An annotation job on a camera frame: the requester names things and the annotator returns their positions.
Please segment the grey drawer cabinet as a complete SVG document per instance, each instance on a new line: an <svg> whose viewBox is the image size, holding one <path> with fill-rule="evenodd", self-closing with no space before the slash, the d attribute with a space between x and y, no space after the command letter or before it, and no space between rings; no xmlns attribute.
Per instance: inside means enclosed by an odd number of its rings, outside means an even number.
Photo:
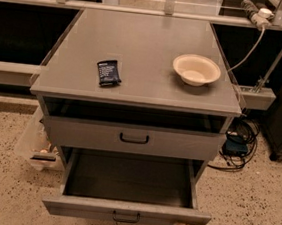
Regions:
<svg viewBox="0 0 282 225"><path fill-rule="evenodd" d="M203 86L173 69L195 54L224 66L210 23L203 20L84 11L43 66L32 93L44 117L55 116L224 134L241 113L226 72ZM117 60L121 83L101 86L97 63Z"/></svg>

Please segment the grey upper drawer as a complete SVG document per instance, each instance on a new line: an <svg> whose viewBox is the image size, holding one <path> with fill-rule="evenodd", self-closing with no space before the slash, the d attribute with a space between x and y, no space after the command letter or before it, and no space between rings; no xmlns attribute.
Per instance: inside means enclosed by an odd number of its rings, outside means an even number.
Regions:
<svg viewBox="0 0 282 225"><path fill-rule="evenodd" d="M210 161L224 134L47 116L44 127L54 145Z"/></svg>

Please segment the grey open middle drawer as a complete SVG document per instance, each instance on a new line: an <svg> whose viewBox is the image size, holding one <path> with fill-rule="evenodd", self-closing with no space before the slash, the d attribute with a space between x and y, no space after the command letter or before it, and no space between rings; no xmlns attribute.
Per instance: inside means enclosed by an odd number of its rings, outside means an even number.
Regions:
<svg viewBox="0 0 282 225"><path fill-rule="evenodd" d="M191 161L75 149L60 193L42 199L51 215L145 225L207 225Z"/></svg>

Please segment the dark blue snack packet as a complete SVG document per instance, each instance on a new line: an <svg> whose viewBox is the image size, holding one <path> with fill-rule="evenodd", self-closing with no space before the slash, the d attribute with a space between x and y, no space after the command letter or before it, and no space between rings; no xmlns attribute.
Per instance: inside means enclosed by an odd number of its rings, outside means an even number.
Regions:
<svg viewBox="0 0 282 225"><path fill-rule="evenodd" d="M97 63L97 66L101 86L115 86L121 83L117 60L102 60Z"/></svg>

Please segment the dark blue device box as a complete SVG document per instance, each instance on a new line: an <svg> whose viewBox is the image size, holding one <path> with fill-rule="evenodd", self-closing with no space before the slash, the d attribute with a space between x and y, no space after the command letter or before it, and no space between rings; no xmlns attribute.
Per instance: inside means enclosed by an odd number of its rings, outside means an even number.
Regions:
<svg viewBox="0 0 282 225"><path fill-rule="evenodd" d="M228 156L241 157L246 156L249 150L241 136L228 135L222 152Z"/></svg>

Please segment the clear plastic storage bin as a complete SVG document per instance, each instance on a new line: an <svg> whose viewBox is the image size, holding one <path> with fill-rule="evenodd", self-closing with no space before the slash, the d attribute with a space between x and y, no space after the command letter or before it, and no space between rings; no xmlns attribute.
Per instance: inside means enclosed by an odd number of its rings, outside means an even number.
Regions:
<svg viewBox="0 0 282 225"><path fill-rule="evenodd" d="M44 128L43 113L40 107L36 109L27 127L17 140L14 152L21 156L36 170L63 170L64 166L55 147L49 140Z"/></svg>

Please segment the grey power strip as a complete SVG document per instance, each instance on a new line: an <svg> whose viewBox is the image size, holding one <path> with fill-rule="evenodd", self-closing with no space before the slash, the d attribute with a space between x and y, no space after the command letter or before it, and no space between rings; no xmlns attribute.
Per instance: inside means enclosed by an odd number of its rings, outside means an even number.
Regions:
<svg viewBox="0 0 282 225"><path fill-rule="evenodd" d="M269 20L273 17L271 10L267 8L258 8L251 0L241 1L241 7L247 18L252 24L256 25L258 29L262 30L268 27Z"/></svg>

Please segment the grey metal rail frame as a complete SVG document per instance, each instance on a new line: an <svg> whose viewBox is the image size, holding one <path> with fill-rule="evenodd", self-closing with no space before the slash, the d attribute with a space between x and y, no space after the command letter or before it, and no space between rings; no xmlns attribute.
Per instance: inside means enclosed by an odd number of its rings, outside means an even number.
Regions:
<svg viewBox="0 0 282 225"><path fill-rule="evenodd" d="M0 85L29 86L84 11L167 18L163 11L53 0L0 0Z"/></svg>

